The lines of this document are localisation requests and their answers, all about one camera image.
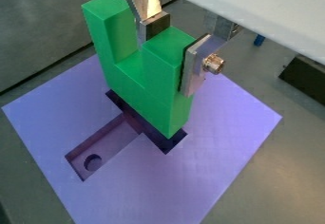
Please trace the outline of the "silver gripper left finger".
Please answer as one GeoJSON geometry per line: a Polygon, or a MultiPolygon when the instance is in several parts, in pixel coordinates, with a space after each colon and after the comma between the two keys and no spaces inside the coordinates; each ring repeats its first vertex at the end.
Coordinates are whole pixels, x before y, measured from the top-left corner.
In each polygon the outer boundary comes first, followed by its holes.
{"type": "Polygon", "coordinates": [[[170,14],[163,11],[161,0],[127,0],[135,15],[138,43],[142,45],[170,27],[170,14]]]}

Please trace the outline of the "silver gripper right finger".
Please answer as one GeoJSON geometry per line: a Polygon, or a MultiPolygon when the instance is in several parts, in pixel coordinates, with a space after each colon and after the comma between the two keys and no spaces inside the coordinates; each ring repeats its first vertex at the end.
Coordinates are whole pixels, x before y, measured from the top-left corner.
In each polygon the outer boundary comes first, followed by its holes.
{"type": "Polygon", "coordinates": [[[206,80],[206,73],[221,73],[225,60],[219,56],[219,49],[241,31],[241,26],[213,12],[205,15],[203,34],[186,48],[183,55],[182,79],[179,92],[190,97],[206,80]]]}

